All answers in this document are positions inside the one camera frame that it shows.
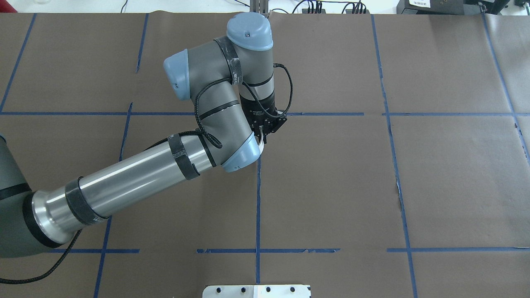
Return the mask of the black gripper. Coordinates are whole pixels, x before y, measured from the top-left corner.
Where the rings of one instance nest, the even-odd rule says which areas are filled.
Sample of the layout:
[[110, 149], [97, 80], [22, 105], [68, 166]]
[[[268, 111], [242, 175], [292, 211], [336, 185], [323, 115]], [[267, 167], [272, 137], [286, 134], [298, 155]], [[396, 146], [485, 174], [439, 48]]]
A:
[[248, 124], [256, 135], [275, 133], [287, 120], [285, 115], [280, 118], [272, 117], [280, 115], [276, 108], [274, 93], [259, 101], [266, 112], [260, 108], [256, 100], [250, 99], [250, 96], [240, 96], [240, 101]]

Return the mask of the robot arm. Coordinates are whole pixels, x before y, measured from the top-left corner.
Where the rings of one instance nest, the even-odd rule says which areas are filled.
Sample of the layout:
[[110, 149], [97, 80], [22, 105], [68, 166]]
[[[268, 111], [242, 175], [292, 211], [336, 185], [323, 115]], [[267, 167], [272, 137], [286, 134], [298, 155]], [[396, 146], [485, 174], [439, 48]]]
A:
[[176, 98], [192, 105], [193, 125], [147, 144], [102, 170], [51, 190], [33, 190], [1, 136], [1, 257], [45, 253], [80, 230], [173, 185], [220, 167], [257, 161], [267, 136], [286, 120], [275, 102], [272, 25], [242, 12], [225, 34], [167, 57], [163, 68]]

